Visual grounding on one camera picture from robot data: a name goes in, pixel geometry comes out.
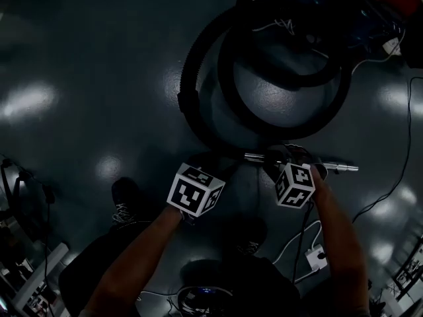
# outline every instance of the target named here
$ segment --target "gray floor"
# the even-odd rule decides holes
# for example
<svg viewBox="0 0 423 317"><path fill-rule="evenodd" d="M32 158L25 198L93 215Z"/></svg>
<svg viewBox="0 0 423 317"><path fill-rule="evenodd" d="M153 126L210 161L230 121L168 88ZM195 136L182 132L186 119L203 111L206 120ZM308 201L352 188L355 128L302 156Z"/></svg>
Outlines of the gray floor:
<svg viewBox="0 0 423 317"><path fill-rule="evenodd" d="M11 1L0 22L0 151L54 187L51 247L61 240L69 244L65 264L108 231L114 212L113 181L130 176L147 198L163 206L179 165L206 150L178 109L180 73L198 33L234 2ZM224 139L256 147L260 138L240 125L220 93L217 50L216 46L201 72L200 83L209 79L209 119ZM302 73L323 64L312 54L295 57L283 48L274 50L283 51L286 62ZM235 71L247 104L272 123L303 122L336 88L335 81L288 92L241 67ZM406 153L406 82L417 74L396 57L384 64L363 64L337 117L317 134L296 141L318 155L360 166L358 173L328 179L351 217L389 190L400 174ZM376 287L397 266L394 259L404 259L404 246L412 240L412 231L420 229L422 87L415 81L413 140L404 180L388 200L356 223ZM221 222L240 211L253 213L257 205L269 228L259 255L274 258L299 230L304 210L276 207L271 191L272 183L262 170L242 166L200 224L181 226L148 289L174 291L181 286L180 270L188 262L218 260ZM40 195L34 212L45 210ZM313 230L306 234L304 251L313 237ZM295 248L289 247L278 264L284 275L291 275ZM298 274L307 273L307 267L302 257ZM328 269L302 282L299 290L305 294L327 277ZM146 316L160 316L168 309L165 300L146 298L141 310Z"/></svg>

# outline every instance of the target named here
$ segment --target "shoelace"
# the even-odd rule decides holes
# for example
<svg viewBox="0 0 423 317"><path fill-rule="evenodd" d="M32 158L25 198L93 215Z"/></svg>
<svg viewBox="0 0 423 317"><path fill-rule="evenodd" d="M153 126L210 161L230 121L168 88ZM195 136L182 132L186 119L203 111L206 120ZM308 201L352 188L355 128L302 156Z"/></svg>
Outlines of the shoelace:
<svg viewBox="0 0 423 317"><path fill-rule="evenodd" d="M125 203L117 204L116 208L118 210L118 213L113 214L112 218L117 223L128 223L134 219L135 215L131 216Z"/></svg>
<svg viewBox="0 0 423 317"><path fill-rule="evenodd" d="M243 248L241 246L237 246L237 249L239 252L241 252L244 255L253 255L256 253L258 249L258 243L249 241L246 248Z"/></svg>

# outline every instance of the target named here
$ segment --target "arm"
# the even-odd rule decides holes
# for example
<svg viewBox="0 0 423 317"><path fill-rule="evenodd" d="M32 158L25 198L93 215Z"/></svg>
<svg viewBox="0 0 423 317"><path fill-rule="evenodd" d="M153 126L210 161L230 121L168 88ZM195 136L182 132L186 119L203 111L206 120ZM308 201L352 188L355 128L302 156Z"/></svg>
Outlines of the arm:
<svg viewBox="0 0 423 317"><path fill-rule="evenodd" d="M107 269L85 310L101 317L127 315L154 274L180 219L178 209L166 207Z"/></svg>
<svg viewBox="0 0 423 317"><path fill-rule="evenodd" d="M322 222L336 305L343 313L368 311L365 259L351 220L341 210L317 170L312 169L312 173L316 187L313 197Z"/></svg>

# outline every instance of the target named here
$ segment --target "black sneaker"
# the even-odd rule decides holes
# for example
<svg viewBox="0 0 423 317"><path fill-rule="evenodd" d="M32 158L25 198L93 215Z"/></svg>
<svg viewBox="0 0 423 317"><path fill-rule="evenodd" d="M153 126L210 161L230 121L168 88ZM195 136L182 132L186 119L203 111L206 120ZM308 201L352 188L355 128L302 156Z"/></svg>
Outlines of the black sneaker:
<svg viewBox="0 0 423 317"><path fill-rule="evenodd" d="M225 233L224 258L239 258L254 255L266 240L266 223L258 218L237 218L230 223Z"/></svg>
<svg viewBox="0 0 423 317"><path fill-rule="evenodd" d="M127 177L122 177L112 185L113 202L118 210L113 214L114 225L126 225L132 222L151 222L151 215L146 215L141 191L137 184Z"/></svg>

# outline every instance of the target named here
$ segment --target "electrical outlet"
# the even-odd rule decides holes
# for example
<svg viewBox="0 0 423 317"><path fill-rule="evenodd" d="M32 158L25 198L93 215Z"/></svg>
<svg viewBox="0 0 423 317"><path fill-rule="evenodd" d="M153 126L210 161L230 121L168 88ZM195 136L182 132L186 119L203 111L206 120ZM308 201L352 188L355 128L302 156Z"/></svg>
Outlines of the electrical outlet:
<svg viewBox="0 0 423 317"><path fill-rule="evenodd" d="M309 261L312 270L316 270L317 268L323 269L326 265L328 265L325 251L320 244L317 245L314 250L307 251L305 253L305 257L307 258L307 261Z"/></svg>

